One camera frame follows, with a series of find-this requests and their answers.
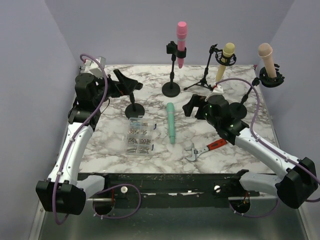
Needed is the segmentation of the clear plastic screw box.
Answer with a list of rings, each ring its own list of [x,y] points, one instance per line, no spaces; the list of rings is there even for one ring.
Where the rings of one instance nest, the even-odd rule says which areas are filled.
[[[131,117],[124,132],[124,153],[134,156],[150,156],[154,150],[153,133],[157,124],[153,119]]]

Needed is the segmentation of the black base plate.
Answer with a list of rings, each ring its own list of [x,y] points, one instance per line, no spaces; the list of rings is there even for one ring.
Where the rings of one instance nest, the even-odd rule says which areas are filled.
[[[230,200],[267,198],[262,191],[244,190],[238,173],[99,173],[104,188],[90,197],[102,209],[105,202],[117,209],[227,208]]]

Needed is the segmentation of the yellow toy microphone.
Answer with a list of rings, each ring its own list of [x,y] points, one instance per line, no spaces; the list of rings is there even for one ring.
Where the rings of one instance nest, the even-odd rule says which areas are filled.
[[[237,60],[235,56],[235,44],[228,42],[223,49],[216,51],[215,58],[219,63],[215,81],[219,82],[224,75],[226,67],[234,65]]]

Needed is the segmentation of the aluminium mounting rail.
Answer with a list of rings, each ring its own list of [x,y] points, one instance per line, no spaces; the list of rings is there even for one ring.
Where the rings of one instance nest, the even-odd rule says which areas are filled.
[[[191,180],[178,183],[173,182],[176,186],[169,186],[164,180],[158,180],[151,184],[150,192],[152,194],[181,194],[181,193],[205,193],[213,192],[219,195],[226,194],[228,198],[232,196],[240,196],[244,192],[261,192],[269,195],[277,196],[278,178],[274,175],[245,173],[239,179],[235,177],[227,178],[225,185],[221,183],[213,183],[209,186],[209,182],[204,179]],[[75,204],[76,202],[84,202],[90,197],[111,191],[115,188],[132,188],[129,183],[121,183],[118,185],[105,188],[106,179],[98,175],[90,175],[86,179],[77,182],[76,185],[68,183],[58,183],[49,181],[39,181],[36,185],[36,193],[44,204],[46,201],[55,199],[62,205]]]

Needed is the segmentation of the black round-base stand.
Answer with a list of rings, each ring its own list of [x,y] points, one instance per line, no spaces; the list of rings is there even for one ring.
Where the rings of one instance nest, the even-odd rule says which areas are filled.
[[[135,96],[134,93],[131,93],[129,95],[130,104],[125,109],[125,116],[130,118],[140,118],[145,115],[145,109],[144,107],[135,102]]]
[[[176,61],[177,57],[181,57],[182,60],[186,57],[187,48],[185,47],[184,50],[178,50],[178,45],[174,41],[171,41],[170,43],[168,43],[166,45],[166,53],[171,55],[171,61],[172,61],[171,72],[169,75],[170,81],[165,83],[162,86],[161,90],[162,90],[163,95],[165,95],[166,97],[174,98],[174,97],[178,96],[181,91],[180,86],[176,82],[174,82],[175,61]]]

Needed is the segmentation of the red-handled adjustable wrench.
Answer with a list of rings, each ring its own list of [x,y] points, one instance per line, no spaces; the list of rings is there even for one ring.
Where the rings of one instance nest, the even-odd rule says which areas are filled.
[[[185,158],[190,162],[194,162],[201,154],[218,149],[226,144],[227,141],[222,138],[199,149],[196,149],[194,143],[192,143],[189,148],[185,149],[186,151],[191,151],[191,156],[186,156]]]

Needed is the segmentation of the mint green toy microphone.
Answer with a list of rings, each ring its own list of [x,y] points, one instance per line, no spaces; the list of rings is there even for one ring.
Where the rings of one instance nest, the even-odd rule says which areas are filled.
[[[172,145],[176,142],[176,131],[175,131],[175,108],[172,102],[166,105],[167,112],[167,123],[168,123],[168,136],[169,141]]]

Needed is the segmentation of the beige toy microphone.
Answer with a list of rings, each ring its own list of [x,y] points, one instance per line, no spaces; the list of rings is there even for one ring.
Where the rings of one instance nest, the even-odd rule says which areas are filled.
[[[274,66],[274,60],[273,60],[273,48],[269,43],[262,43],[258,47],[258,55],[262,59],[264,63],[265,70],[267,72],[267,75],[270,78],[276,78],[276,68]]]

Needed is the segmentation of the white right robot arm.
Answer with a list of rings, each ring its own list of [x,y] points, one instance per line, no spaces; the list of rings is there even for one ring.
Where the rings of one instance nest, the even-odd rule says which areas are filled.
[[[218,135],[264,163],[274,176],[245,171],[230,183],[230,191],[241,196],[247,191],[267,193],[278,197],[285,205],[298,209],[317,190],[315,163],[305,157],[299,159],[285,153],[255,133],[247,123],[236,118],[230,111],[229,102],[222,95],[209,98],[193,94],[182,109],[190,117],[197,108],[195,118],[206,120]]]

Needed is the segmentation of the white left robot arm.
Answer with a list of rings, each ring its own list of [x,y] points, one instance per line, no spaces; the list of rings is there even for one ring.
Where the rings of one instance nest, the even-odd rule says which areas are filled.
[[[129,96],[141,90],[143,84],[114,70],[117,80],[110,75],[98,78],[92,73],[80,73],[75,78],[75,101],[68,113],[68,126],[62,149],[47,179],[38,181],[35,191],[47,212],[79,215],[88,198],[97,194],[104,198],[111,185],[101,175],[78,179],[84,151],[101,116],[101,104],[108,98]]]

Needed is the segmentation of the pink toy microphone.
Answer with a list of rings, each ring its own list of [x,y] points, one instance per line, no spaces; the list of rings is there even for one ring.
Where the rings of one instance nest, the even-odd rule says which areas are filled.
[[[184,64],[184,58],[186,57],[186,38],[188,34],[188,26],[185,21],[180,21],[177,24],[176,36],[177,36],[177,62],[178,67],[181,69]]]

